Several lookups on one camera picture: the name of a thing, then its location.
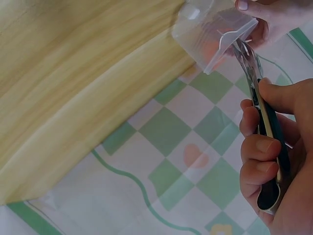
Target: white square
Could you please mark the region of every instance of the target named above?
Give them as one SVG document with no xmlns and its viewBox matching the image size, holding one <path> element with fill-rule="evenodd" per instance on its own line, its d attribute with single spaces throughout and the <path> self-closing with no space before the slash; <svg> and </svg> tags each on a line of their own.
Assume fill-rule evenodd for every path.
<svg viewBox="0 0 313 235">
<path fill-rule="evenodd" d="M 313 73 L 311 61 L 288 36 L 282 37 L 278 42 L 260 52 L 267 59 L 276 62 L 292 78 L 293 82 L 307 79 Z"/>
<path fill-rule="evenodd" d="M 263 68 L 263 77 L 269 78 L 273 84 L 275 84 L 277 78 L 283 72 L 273 63 L 261 59 L 261 65 Z"/>
<path fill-rule="evenodd" d="M 257 218 L 257 214 L 241 193 L 229 203 L 224 212 L 244 230 L 248 229 Z"/>
<path fill-rule="evenodd" d="M 220 155 L 196 132 L 191 131 L 167 159 L 196 184 L 220 159 Z"/>
<path fill-rule="evenodd" d="M 187 86 L 166 107 L 194 128 L 213 109 L 214 104 L 195 88 Z"/>
<path fill-rule="evenodd" d="M 188 166 L 186 163 L 190 162 L 192 153 L 186 152 L 186 150 L 193 148 L 198 149 L 199 154 L 196 154 L 195 158 L 200 158 L 202 152 L 204 152 L 209 147 L 208 143 L 205 142 L 196 132 L 191 131 L 186 138 L 184 138 L 178 146 L 171 152 L 167 159 L 176 166 L 182 173 L 184 173 Z"/>
<path fill-rule="evenodd" d="M 189 227 L 203 228 L 221 212 L 221 209 L 198 188 L 193 188 L 177 203 L 173 212 L 183 215 Z"/>
<path fill-rule="evenodd" d="M 107 163 L 139 179 L 149 174 L 164 160 L 164 156 L 139 132 L 136 132 L 110 158 Z"/>
<path fill-rule="evenodd" d="M 139 130 L 146 124 L 158 111 L 162 109 L 162 105 L 154 99 L 150 100 L 144 107 L 142 107 L 136 114 L 134 114 L 128 123 L 136 130 Z"/>
<path fill-rule="evenodd" d="M 233 86 L 229 92 L 219 101 L 217 106 L 233 120 L 241 110 L 240 103 L 248 97 L 236 86 Z"/>
<path fill-rule="evenodd" d="M 190 228 L 194 228 L 197 231 L 200 232 L 200 234 L 207 234 L 207 230 L 205 229 L 204 226 L 202 227 L 195 227 L 193 226 L 194 223 L 194 219 L 197 219 L 198 216 L 194 216 L 193 220 L 189 220 L 186 219 L 187 215 L 189 214 L 189 207 L 185 207 L 184 209 L 184 204 L 181 204 L 181 209 L 176 210 L 175 207 L 173 209 L 171 209 L 170 211 L 167 211 L 164 206 L 162 205 L 162 203 L 160 202 L 159 199 L 153 201 L 151 207 L 159 214 L 161 215 L 161 217 L 170 222 L 171 224 L 175 224 L 177 226 L 181 226 L 181 227 L 190 227 Z M 180 235 L 182 233 L 182 231 L 179 230 L 175 230 L 172 229 L 170 231 L 170 233 L 168 233 L 168 235 Z"/>
<path fill-rule="evenodd" d="M 167 211 L 165 214 L 158 214 L 167 223 L 182 227 L 185 226 L 184 222 L 180 220 L 178 222 L 173 221 L 173 216 L 167 218 L 166 215 L 169 214 Z M 190 235 L 189 231 L 181 231 L 175 228 L 171 228 L 167 225 L 167 223 L 160 222 L 147 208 L 139 216 L 134 217 L 132 222 L 125 226 L 123 230 L 120 231 L 117 235 Z"/>
<path fill-rule="evenodd" d="M 208 146 L 203 153 L 209 157 L 208 164 L 206 164 L 203 168 L 190 167 L 184 172 L 184 175 L 194 184 L 197 184 L 221 158 L 211 146 Z"/>
<path fill-rule="evenodd" d="M 231 146 L 224 153 L 223 158 L 237 171 L 240 172 L 240 169 L 243 165 L 241 161 L 241 145 L 244 141 L 244 136 L 239 134 Z"/>
<path fill-rule="evenodd" d="M 218 67 L 217 72 L 234 84 L 244 75 L 244 71 L 235 57 L 227 58 Z"/>
<path fill-rule="evenodd" d="M 70 172 L 70 179 L 67 178 L 65 182 L 63 179 L 52 190 L 58 205 L 57 212 L 61 215 L 58 218 L 61 219 L 63 215 L 67 223 L 61 225 L 66 228 L 68 225 L 77 228 L 76 224 L 81 231 L 89 231 L 66 234 L 100 235 L 104 230 L 107 234 L 118 234 L 147 209 L 142 192 L 137 182 L 120 175 L 112 167 L 106 168 L 94 156 L 89 156 L 91 158 L 87 161 L 83 159 L 85 168 L 75 168 Z"/>
<path fill-rule="evenodd" d="M 200 69 L 200 67 L 198 65 L 194 65 L 178 79 L 186 84 L 190 84 L 201 72 L 202 70 Z"/>
</svg>

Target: green wavy line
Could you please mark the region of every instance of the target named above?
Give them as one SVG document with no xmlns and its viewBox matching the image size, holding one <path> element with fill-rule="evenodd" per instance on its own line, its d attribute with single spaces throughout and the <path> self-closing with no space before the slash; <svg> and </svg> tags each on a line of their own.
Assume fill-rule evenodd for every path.
<svg viewBox="0 0 313 235">
<path fill-rule="evenodd" d="M 264 57 L 262 57 L 262 56 L 260 56 L 260 55 L 258 55 L 258 56 L 259 56 L 261 59 L 263 59 L 263 60 L 265 60 L 265 61 L 267 61 L 267 62 L 269 62 L 269 63 L 275 65 L 277 68 L 279 68 L 279 69 L 287 76 L 287 78 L 289 79 L 290 83 L 293 84 L 293 81 L 292 81 L 291 77 L 288 75 L 288 73 L 286 73 L 286 71 L 285 71 L 281 66 L 279 66 L 277 63 L 275 63 L 275 62 L 273 62 L 273 61 L 271 61 L 271 60 L 268 60 L 268 59 L 266 59 L 266 58 L 264 58 Z"/>
<path fill-rule="evenodd" d="M 143 185 L 143 183 L 137 178 L 135 177 L 134 175 L 132 175 L 131 173 L 129 172 L 125 172 L 123 170 L 118 170 L 116 168 L 114 168 L 113 166 L 107 164 L 101 157 L 100 155 L 97 153 L 96 150 L 92 150 L 91 151 L 92 154 L 96 157 L 96 159 L 108 170 L 118 174 L 118 175 L 123 175 L 123 176 L 126 176 L 130 179 L 132 179 L 133 181 L 135 181 L 135 183 L 140 187 L 140 190 L 142 192 L 142 195 L 143 195 L 143 199 L 145 201 L 145 204 L 147 205 L 149 211 L 154 215 L 154 217 L 156 219 L 158 219 L 161 223 L 165 224 L 166 226 L 172 228 L 172 229 L 176 229 L 176 230 L 180 230 L 180 231 L 189 231 L 189 232 L 192 232 L 196 235 L 201 235 L 201 233 L 196 230 L 196 229 L 193 229 L 193 228 L 189 228 L 189 227 L 181 227 L 181 226 L 178 226 L 178 225 L 175 225 L 175 224 L 172 224 L 170 222 L 168 222 L 167 220 L 165 220 L 164 218 L 162 218 L 155 210 L 154 208 L 151 206 L 151 202 L 149 201 L 149 197 L 148 197 L 148 194 L 147 194 L 147 191 L 146 191 L 146 188 L 145 186 Z"/>
</svg>

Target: green square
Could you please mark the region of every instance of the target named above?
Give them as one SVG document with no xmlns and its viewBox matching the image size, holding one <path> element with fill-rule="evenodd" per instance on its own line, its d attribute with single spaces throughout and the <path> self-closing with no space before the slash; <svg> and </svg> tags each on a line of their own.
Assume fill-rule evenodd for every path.
<svg viewBox="0 0 313 235">
<path fill-rule="evenodd" d="M 185 87 L 186 87 L 186 84 L 177 79 L 174 82 L 172 82 L 170 85 L 168 85 L 163 91 L 161 91 L 155 97 L 155 100 L 162 105 L 166 105 Z"/>
<path fill-rule="evenodd" d="M 112 134 L 110 134 L 103 142 L 102 145 L 109 155 L 115 153 L 133 134 L 136 130 L 128 123 L 125 122 Z"/>
<path fill-rule="evenodd" d="M 259 218 L 257 218 L 250 225 L 247 232 L 251 235 L 270 235 L 268 228 L 265 226 L 265 224 Z"/>
<path fill-rule="evenodd" d="M 221 158 L 197 187 L 224 210 L 239 193 L 239 174 Z"/>
<path fill-rule="evenodd" d="M 139 130 L 165 157 L 190 131 L 191 128 L 167 108 L 162 108 Z"/>
<path fill-rule="evenodd" d="M 170 211 L 192 188 L 193 184 L 167 159 L 150 175 L 156 194 L 164 208 Z"/>
<path fill-rule="evenodd" d="M 219 136 L 216 137 L 211 146 L 222 156 L 234 142 L 239 132 L 239 127 L 235 123 L 231 122 L 227 125 L 227 127 L 225 127 Z"/>
<path fill-rule="evenodd" d="M 239 134 L 239 128 L 218 107 L 214 107 L 194 130 L 220 155 Z"/>
<path fill-rule="evenodd" d="M 291 82 L 284 75 L 281 74 L 276 80 L 276 85 L 288 86 L 291 85 Z"/>
<path fill-rule="evenodd" d="M 246 80 L 246 75 L 243 75 L 239 80 L 236 82 L 236 87 L 238 87 L 243 93 L 245 93 L 248 97 L 251 97 L 250 89 L 248 82 Z"/>
<path fill-rule="evenodd" d="M 244 230 L 224 212 L 216 216 L 205 228 L 210 232 L 214 225 L 231 225 L 232 235 L 242 235 L 244 233 Z"/>
<path fill-rule="evenodd" d="M 44 219 L 39 213 L 34 211 L 24 202 L 10 203 L 7 204 L 7 206 L 34 231 L 36 231 L 36 234 L 61 235 L 59 230 L 51 225 L 49 221 Z"/>
<path fill-rule="evenodd" d="M 190 86 L 204 94 L 214 104 L 217 104 L 229 91 L 233 84 L 223 75 L 214 71 L 210 75 L 200 73 Z"/>
</svg>

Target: wooden table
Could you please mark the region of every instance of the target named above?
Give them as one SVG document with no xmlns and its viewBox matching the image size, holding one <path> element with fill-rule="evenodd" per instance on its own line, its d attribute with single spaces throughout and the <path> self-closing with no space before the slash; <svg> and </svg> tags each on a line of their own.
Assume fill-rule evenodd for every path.
<svg viewBox="0 0 313 235">
<path fill-rule="evenodd" d="M 0 2 L 0 204 L 42 196 L 193 64 L 182 3 Z"/>
</svg>

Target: scissors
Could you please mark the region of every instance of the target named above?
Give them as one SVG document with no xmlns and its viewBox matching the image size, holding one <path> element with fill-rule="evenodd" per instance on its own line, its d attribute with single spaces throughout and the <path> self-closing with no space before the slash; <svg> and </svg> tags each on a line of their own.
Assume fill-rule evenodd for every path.
<svg viewBox="0 0 313 235">
<path fill-rule="evenodd" d="M 276 177 L 261 186 L 257 199 L 258 208 L 269 214 L 275 214 L 290 183 L 291 165 L 288 157 L 288 149 L 284 141 L 276 112 L 267 104 L 259 93 L 259 82 L 263 78 L 263 69 L 259 56 L 249 46 L 248 43 L 237 39 L 232 45 L 235 56 L 243 68 L 253 106 L 259 112 L 260 123 L 256 134 L 277 139 L 281 143 L 281 151 L 276 158 L 279 169 Z"/>
</svg>

